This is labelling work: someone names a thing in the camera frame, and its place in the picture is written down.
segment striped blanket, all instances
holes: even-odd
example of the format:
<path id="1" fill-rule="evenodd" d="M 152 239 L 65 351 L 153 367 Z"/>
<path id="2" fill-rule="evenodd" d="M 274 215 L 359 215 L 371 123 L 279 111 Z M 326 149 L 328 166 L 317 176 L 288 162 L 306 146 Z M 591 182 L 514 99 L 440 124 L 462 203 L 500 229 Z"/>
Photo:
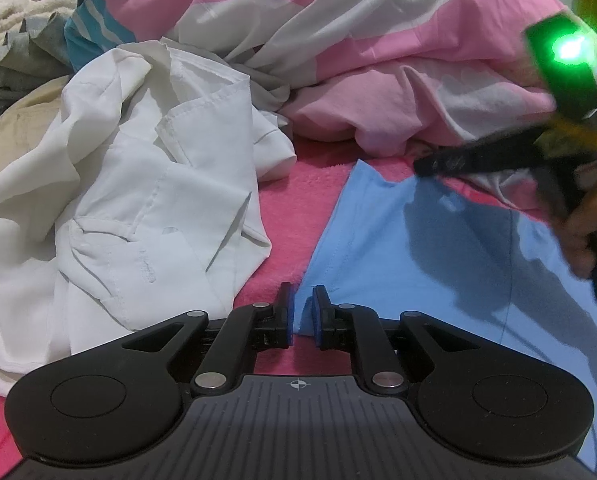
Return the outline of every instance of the striped blanket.
<path id="1" fill-rule="evenodd" d="M 269 111 L 315 140 L 374 156 L 412 140 L 456 145 L 553 110 L 523 41 L 558 0 L 85 0 L 66 27 L 80 69 L 121 43 L 165 36 L 275 89 Z M 534 207 L 523 174 L 481 178 Z"/>

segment circular pad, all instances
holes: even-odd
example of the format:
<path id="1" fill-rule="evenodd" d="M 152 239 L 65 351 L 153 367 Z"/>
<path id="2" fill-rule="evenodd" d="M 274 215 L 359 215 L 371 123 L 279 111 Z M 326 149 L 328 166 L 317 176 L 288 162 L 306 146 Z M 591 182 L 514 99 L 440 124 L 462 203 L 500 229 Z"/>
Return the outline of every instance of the circular pad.
<path id="1" fill-rule="evenodd" d="M 517 375 L 497 375 L 479 381 L 472 396 L 481 408 L 501 416 L 530 416 L 547 404 L 545 388 Z"/>
<path id="2" fill-rule="evenodd" d="M 123 383 L 102 375 L 83 375 L 62 382 L 52 392 L 52 405 L 63 415 L 91 418 L 114 411 L 125 400 Z"/>

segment ribbed grip surface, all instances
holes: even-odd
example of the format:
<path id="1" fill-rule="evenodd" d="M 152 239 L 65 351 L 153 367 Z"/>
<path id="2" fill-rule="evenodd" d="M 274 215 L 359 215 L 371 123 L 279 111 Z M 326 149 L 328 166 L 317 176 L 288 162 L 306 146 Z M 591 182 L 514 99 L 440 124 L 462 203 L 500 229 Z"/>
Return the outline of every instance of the ribbed grip surface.
<path id="1" fill-rule="evenodd" d="M 8 480 L 589 480 L 576 460 L 532 468 L 483 465 L 428 436 L 405 403 L 352 377 L 246 376 L 232 393 L 192 403 L 140 456 L 91 469 L 32 460 Z"/>

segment crosshair logo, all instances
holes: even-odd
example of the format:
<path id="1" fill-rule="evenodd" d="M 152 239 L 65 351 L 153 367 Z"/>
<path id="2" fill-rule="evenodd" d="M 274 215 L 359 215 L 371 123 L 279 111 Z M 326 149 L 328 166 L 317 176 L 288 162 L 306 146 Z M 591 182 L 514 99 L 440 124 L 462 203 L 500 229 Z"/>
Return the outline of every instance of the crosshair logo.
<path id="1" fill-rule="evenodd" d="M 291 383 L 288 383 L 288 384 L 295 390 L 300 390 L 301 388 L 305 388 L 306 386 L 309 386 L 309 383 L 306 383 L 306 381 L 304 381 L 301 378 L 296 378 L 293 381 L 291 381 Z"/>

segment yellow component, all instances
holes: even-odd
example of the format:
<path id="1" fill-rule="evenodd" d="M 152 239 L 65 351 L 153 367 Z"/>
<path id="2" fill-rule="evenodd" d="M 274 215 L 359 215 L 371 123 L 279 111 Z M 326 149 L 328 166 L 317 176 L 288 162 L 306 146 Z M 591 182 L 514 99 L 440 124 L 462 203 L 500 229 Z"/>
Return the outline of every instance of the yellow component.
<path id="1" fill-rule="evenodd" d="M 537 139 L 547 157 L 573 155 L 581 150 L 597 152 L 597 131 L 555 115 L 552 128 Z"/>

